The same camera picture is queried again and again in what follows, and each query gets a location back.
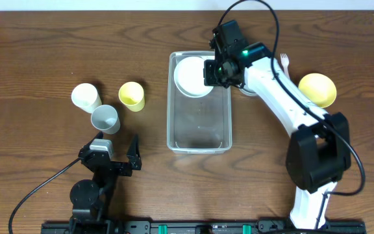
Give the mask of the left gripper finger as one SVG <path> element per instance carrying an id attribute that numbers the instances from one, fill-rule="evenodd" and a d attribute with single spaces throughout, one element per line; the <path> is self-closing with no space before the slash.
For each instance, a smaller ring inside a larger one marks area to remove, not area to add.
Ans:
<path id="1" fill-rule="evenodd" d="M 141 156 L 140 156 L 140 150 L 139 150 L 138 135 L 134 136 L 134 138 L 133 138 L 133 140 L 130 144 L 130 147 L 128 149 L 127 157 L 129 159 L 130 163 L 140 163 L 142 161 Z"/>
<path id="2" fill-rule="evenodd" d="M 92 142 L 93 142 L 94 140 L 97 140 L 97 139 L 103 139 L 103 137 L 104 137 L 104 134 L 103 134 L 102 131 L 100 131 L 100 132 L 98 132 L 98 134 L 96 134 L 96 136 L 92 139 Z"/>

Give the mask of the grey bowl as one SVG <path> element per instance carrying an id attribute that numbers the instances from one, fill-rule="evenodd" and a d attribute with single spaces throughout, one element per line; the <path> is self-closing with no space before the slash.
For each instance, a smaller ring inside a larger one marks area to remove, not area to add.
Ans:
<path id="1" fill-rule="evenodd" d="M 240 92 L 246 96 L 251 96 L 251 97 L 255 97 L 258 95 L 256 92 L 253 92 L 252 90 L 250 90 L 248 86 L 244 86 L 243 88 L 241 88 Z"/>

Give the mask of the white bowl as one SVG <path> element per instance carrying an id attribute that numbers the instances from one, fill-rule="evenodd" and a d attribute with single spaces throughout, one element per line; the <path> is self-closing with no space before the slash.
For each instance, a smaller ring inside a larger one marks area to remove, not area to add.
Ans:
<path id="1" fill-rule="evenodd" d="M 186 57 L 176 65 L 174 82 L 183 95 L 201 98 L 212 91 L 212 86 L 204 84 L 204 61 L 201 57 Z"/>

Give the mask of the yellow bowl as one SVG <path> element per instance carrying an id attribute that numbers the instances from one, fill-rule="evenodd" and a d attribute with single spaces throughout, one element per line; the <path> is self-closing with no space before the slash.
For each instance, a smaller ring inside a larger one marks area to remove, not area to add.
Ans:
<path id="1" fill-rule="evenodd" d="M 337 97 L 337 89 L 333 81 L 326 75 L 310 73 L 299 82 L 300 91 L 318 107 L 332 105 Z"/>

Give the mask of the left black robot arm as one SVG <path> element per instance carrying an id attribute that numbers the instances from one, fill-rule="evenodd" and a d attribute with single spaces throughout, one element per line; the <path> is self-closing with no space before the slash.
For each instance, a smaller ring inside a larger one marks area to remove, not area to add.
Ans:
<path id="1" fill-rule="evenodd" d="M 91 179 L 83 179 L 71 189 L 69 194 L 73 204 L 72 233 L 78 229 L 99 228 L 102 233 L 112 233 L 116 227 L 106 216 L 116 181 L 119 176 L 130 177 L 134 170 L 142 168 L 138 136 L 134 136 L 127 152 L 127 162 L 113 161 L 111 140 L 103 138 L 99 132 L 89 143 L 84 145 L 78 159 L 93 172 Z"/>

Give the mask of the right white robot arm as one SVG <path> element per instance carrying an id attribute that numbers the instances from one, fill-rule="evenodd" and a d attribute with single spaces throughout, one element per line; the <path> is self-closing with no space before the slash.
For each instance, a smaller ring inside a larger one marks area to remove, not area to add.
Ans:
<path id="1" fill-rule="evenodd" d="M 262 43 L 210 43 L 207 86 L 247 88 L 262 98 L 290 136 L 286 169 L 296 185 L 290 220 L 297 229 L 319 229 L 337 182 L 351 166 L 349 124 L 338 112 L 313 104 L 287 78 Z"/>

